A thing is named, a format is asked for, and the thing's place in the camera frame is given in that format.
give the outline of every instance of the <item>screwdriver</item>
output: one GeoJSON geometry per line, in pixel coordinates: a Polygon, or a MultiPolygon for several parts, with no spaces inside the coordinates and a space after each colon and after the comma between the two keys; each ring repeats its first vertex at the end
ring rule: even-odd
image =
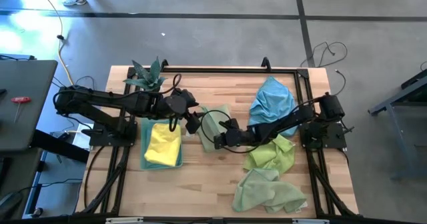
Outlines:
{"type": "Polygon", "coordinates": [[[13,120],[13,123],[16,123],[16,118],[18,117],[19,107],[21,106],[21,103],[28,103],[31,101],[31,98],[29,97],[14,97],[11,99],[13,103],[18,103],[18,108],[16,109],[15,119],[13,120]]]}

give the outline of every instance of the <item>yellow cloth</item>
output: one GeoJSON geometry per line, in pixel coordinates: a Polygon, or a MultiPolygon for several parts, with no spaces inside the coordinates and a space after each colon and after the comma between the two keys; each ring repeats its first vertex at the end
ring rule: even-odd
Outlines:
{"type": "Polygon", "coordinates": [[[181,127],[176,126],[175,131],[169,130],[169,124],[156,123],[151,130],[151,138],[145,159],[152,163],[158,163],[175,167],[181,145],[181,127]]]}

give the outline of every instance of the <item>red screwdriver handle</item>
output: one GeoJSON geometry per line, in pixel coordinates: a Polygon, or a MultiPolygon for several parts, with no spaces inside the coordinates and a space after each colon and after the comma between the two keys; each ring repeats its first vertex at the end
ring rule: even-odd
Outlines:
{"type": "Polygon", "coordinates": [[[11,99],[11,101],[13,103],[19,103],[19,104],[21,104],[21,103],[30,102],[31,98],[29,98],[29,97],[14,97],[14,98],[11,99]]]}

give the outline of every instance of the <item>teal tray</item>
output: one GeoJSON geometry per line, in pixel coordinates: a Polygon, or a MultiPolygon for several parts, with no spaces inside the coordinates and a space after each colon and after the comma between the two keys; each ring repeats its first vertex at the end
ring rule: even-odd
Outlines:
{"type": "Polygon", "coordinates": [[[149,140],[151,138],[151,130],[153,129],[154,124],[156,123],[169,124],[169,120],[149,120],[147,118],[141,118],[141,169],[160,170],[160,169],[171,169],[171,168],[181,167],[182,166],[182,143],[181,145],[179,145],[179,153],[178,153],[178,158],[176,160],[175,167],[152,163],[145,159],[144,155],[145,155],[145,152],[147,152],[149,140]]]}

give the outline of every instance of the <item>towel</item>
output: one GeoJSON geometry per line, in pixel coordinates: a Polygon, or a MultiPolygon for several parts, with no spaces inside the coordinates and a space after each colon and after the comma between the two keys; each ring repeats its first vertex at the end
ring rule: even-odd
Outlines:
{"type": "Polygon", "coordinates": [[[280,181],[277,170],[255,168],[238,183],[232,207],[241,212],[263,205],[268,213],[280,209],[293,213],[304,202],[304,194],[291,183],[280,181]]]}
{"type": "Polygon", "coordinates": [[[149,146],[145,152],[145,159],[174,167],[178,158],[181,145],[181,127],[176,126],[174,131],[169,130],[169,124],[155,123],[151,130],[149,146]]]}
{"type": "Polygon", "coordinates": [[[250,170],[256,167],[276,169],[285,173],[294,165],[295,147],[285,137],[278,135],[273,141],[251,151],[245,159],[243,168],[250,170]]]}
{"type": "MultiPolygon", "coordinates": [[[[204,113],[207,113],[211,110],[219,110],[223,111],[224,113],[227,113],[227,115],[230,115],[230,112],[228,111],[227,105],[222,105],[220,107],[215,107],[213,109],[210,109],[208,107],[201,107],[204,113]]],[[[222,132],[226,132],[227,130],[223,128],[220,125],[220,121],[227,121],[228,117],[224,115],[223,113],[212,111],[203,118],[203,130],[205,131],[206,135],[209,137],[209,139],[214,140],[214,137],[216,135],[219,135],[222,132]]],[[[203,131],[201,131],[201,128],[197,130],[197,134],[200,136],[201,144],[203,145],[203,148],[205,152],[212,152],[215,151],[214,144],[209,141],[205,135],[203,134],[203,131]]]]}
{"type": "MultiPolygon", "coordinates": [[[[250,107],[249,125],[272,123],[289,114],[294,107],[294,97],[289,89],[270,76],[256,93],[256,99],[250,107]]],[[[292,136],[295,130],[296,127],[292,127],[280,135],[292,136]]]]}

